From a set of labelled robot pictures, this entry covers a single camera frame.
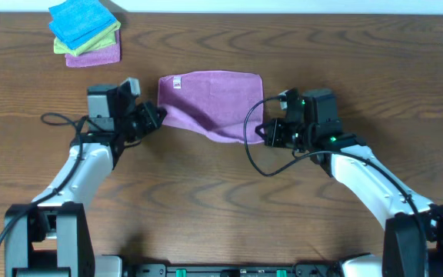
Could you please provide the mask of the purple microfiber cloth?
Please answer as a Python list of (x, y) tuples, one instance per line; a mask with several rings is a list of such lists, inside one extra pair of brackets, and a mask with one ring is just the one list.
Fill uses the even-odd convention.
[[(182, 88), (172, 79), (182, 77)], [(168, 114), (164, 125), (196, 132), (220, 143), (258, 144), (254, 128), (263, 122), (260, 75), (246, 72), (198, 71), (158, 80), (158, 105)]]

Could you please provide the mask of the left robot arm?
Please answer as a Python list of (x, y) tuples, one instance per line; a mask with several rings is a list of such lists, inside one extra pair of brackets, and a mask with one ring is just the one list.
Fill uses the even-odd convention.
[(5, 213), (0, 248), (6, 276), (124, 275), (121, 257), (94, 253), (86, 211), (124, 150), (162, 125), (166, 111), (152, 102), (137, 103), (140, 94), (135, 78), (94, 85), (87, 90), (87, 115), (78, 120), (42, 115), (45, 124), (56, 117), (58, 125), (70, 125), (75, 137), (66, 163), (43, 192)]

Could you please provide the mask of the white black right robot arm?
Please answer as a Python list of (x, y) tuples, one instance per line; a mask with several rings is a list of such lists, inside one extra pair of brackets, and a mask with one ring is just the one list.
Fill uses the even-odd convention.
[(388, 170), (366, 142), (344, 132), (330, 89), (303, 94), (296, 88), (275, 96), (285, 111), (255, 127), (265, 145), (291, 149), (294, 165), (311, 159), (351, 190), (384, 230), (383, 254), (338, 262), (340, 276), (443, 276), (443, 205), (410, 189)]

